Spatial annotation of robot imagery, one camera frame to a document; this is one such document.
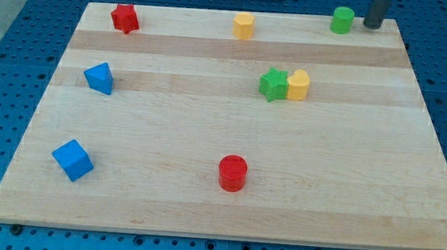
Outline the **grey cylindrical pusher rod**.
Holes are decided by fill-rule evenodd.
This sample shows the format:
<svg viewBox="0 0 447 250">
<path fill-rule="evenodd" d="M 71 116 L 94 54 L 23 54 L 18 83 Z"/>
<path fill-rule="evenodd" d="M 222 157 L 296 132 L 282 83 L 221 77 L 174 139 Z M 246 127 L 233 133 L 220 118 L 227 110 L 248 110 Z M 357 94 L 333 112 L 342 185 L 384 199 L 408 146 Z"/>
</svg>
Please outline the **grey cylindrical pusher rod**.
<svg viewBox="0 0 447 250">
<path fill-rule="evenodd" d="M 380 29 L 393 0 L 371 0 L 363 25 L 368 29 Z"/>
</svg>

